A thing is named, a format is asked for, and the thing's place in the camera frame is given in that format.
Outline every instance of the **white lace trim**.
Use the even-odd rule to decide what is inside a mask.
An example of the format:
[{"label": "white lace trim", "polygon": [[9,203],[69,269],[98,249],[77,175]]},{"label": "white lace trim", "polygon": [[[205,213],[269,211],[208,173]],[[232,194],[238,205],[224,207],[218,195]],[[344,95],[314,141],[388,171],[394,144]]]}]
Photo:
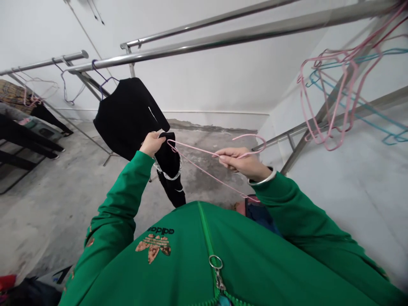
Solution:
[{"label": "white lace trim", "polygon": [[161,169],[161,167],[160,167],[159,163],[157,162],[157,159],[156,159],[155,156],[153,156],[153,159],[154,159],[154,164],[153,164],[153,166],[154,166],[154,167],[157,169],[157,171],[159,171],[160,173],[163,172],[164,177],[165,177],[167,180],[169,180],[169,181],[174,181],[174,180],[176,180],[176,179],[180,176],[180,174],[181,174],[181,165],[182,165],[183,163],[182,163],[182,161],[181,161],[181,156],[179,156],[179,157],[180,157],[180,167],[178,168],[178,173],[177,173],[176,176],[173,177],[173,178],[169,177],[167,173],[163,172],[163,170]]}]

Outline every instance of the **bracelet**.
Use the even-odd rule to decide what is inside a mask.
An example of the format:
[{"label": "bracelet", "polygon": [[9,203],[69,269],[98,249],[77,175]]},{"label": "bracelet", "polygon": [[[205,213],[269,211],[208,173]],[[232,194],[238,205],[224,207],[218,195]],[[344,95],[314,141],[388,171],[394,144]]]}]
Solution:
[{"label": "bracelet", "polygon": [[274,179],[275,176],[276,176],[276,170],[275,170],[274,168],[272,168],[272,167],[268,167],[268,168],[269,168],[269,170],[272,171],[272,173],[271,173],[270,176],[268,176],[268,177],[267,177],[266,179],[264,179],[263,181],[255,182],[255,183],[251,183],[250,179],[248,179],[248,185],[249,185],[249,186],[258,186],[258,185],[261,185],[261,184],[263,184],[263,183],[266,183],[267,181],[270,181],[270,180]]}]

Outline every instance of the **person's left hand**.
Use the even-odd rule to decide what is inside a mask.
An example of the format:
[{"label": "person's left hand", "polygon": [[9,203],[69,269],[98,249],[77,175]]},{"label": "person's left hand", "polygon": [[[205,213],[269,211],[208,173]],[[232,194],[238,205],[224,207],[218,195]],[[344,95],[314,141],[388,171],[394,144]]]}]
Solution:
[{"label": "person's left hand", "polygon": [[160,132],[148,133],[139,151],[150,157],[153,157],[154,154],[156,154],[156,152],[160,149],[163,142],[166,141],[166,137],[158,138],[160,134]]}]

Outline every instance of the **green sleeve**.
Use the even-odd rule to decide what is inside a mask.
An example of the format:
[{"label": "green sleeve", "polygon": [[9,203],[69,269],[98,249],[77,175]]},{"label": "green sleeve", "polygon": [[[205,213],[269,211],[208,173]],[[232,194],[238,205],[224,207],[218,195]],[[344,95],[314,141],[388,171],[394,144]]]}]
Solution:
[{"label": "green sleeve", "polygon": [[406,296],[388,281],[385,271],[293,180],[278,172],[273,180],[253,188],[286,240],[381,301],[380,305],[401,305],[406,301]]},{"label": "green sleeve", "polygon": [[253,186],[259,200],[266,205],[285,239],[301,243],[305,239],[349,239],[323,209],[318,208],[291,179],[279,172],[273,180]]},{"label": "green sleeve", "polygon": [[103,268],[133,242],[134,217],[154,160],[137,151],[92,218],[85,249],[66,284],[60,305],[77,305]]}]

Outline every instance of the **metal key ring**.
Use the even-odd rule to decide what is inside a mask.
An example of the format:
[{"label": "metal key ring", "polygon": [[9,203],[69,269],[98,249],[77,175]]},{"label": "metal key ring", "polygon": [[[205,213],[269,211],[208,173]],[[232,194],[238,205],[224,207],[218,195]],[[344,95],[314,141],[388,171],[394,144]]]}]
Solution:
[{"label": "metal key ring", "polygon": [[[216,259],[218,259],[220,261],[220,263],[221,263],[221,266],[219,266],[219,267],[214,266],[213,263],[211,262],[212,257],[215,257]],[[217,255],[210,255],[210,257],[208,258],[208,261],[210,262],[210,266],[213,267],[214,269],[221,269],[224,266],[223,263],[222,263],[221,258],[219,258]]]}]

